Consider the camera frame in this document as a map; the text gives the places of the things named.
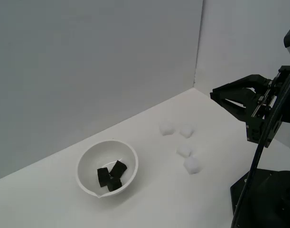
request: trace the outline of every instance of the black cube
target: black cube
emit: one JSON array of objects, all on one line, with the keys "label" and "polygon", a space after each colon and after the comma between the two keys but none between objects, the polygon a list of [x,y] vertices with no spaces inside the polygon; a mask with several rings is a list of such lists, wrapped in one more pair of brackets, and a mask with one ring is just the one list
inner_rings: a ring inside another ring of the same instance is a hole
[{"label": "black cube", "polygon": [[111,177],[109,175],[108,168],[100,168],[97,170],[97,176],[98,176],[98,181],[101,187],[106,186],[110,180]]},{"label": "black cube", "polygon": [[110,182],[108,183],[108,190],[114,191],[119,189],[122,186],[121,179],[119,178],[112,178]]},{"label": "black cube", "polygon": [[110,175],[115,178],[121,178],[126,169],[127,166],[124,163],[117,161],[116,164],[113,166]]}]

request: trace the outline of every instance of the white table surface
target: white table surface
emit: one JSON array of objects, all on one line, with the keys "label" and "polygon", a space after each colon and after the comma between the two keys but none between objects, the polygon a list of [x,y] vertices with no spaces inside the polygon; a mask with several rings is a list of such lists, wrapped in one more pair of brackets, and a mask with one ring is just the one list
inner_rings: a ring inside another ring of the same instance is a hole
[{"label": "white table surface", "polygon": [[[170,120],[173,135],[158,124]],[[195,133],[185,139],[183,124]],[[123,193],[97,199],[75,181],[81,154],[95,142],[120,139],[134,147],[139,170]],[[188,175],[176,148],[194,148],[202,170]],[[0,179],[0,228],[228,228],[230,186],[250,168],[256,144],[245,123],[195,89]],[[273,140],[259,168],[290,170],[290,149]]]}]

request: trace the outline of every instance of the white bowl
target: white bowl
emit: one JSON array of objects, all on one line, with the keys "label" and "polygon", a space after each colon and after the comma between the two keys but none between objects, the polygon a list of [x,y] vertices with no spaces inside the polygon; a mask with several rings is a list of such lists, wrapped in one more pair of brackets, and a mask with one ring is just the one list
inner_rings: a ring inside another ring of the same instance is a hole
[{"label": "white bowl", "polygon": [[[127,165],[127,170],[121,177],[122,187],[109,192],[107,186],[101,188],[97,169],[107,167],[110,172],[117,160]],[[128,187],[134,179],[138,167],[137,154],[130,145],[119,140],[102,141],[82,155],[76,168],[76,180],[82,190],[90,195],[98,198],[112,196]]]}]

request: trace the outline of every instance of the white backdrop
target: white backdrop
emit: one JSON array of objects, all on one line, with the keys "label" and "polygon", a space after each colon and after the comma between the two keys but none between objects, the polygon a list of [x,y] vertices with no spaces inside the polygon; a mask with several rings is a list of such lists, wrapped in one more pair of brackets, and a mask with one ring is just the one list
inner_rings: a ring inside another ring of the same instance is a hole
[{"label": "white backdrop", "polygon": [[0,178],[193,86],[202,0],[0,0]]},{"label": "white backdrop", "polygon": [[[213,88],[250,74],[274,78],[290,65],[283,39],[290,29],[290,0],[205,0],[195,88]],[[290,147],[290,124],[276,138]]]}]

